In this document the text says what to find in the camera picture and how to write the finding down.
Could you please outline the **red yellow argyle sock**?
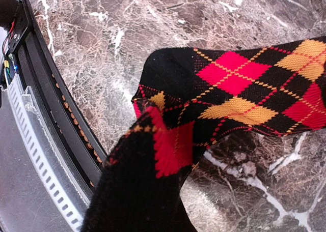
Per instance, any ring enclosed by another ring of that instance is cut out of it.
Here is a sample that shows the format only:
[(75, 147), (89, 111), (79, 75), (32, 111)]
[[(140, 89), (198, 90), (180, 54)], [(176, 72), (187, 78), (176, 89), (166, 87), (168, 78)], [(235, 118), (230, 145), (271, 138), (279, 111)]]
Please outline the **red yellow argyle sock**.
[(194, 231), (180, 190), (222, 137), (325, 127), (325, 37), (238, 51), (156, 50), (132, 102), (137, 121), (104, 161), (81, 230)]

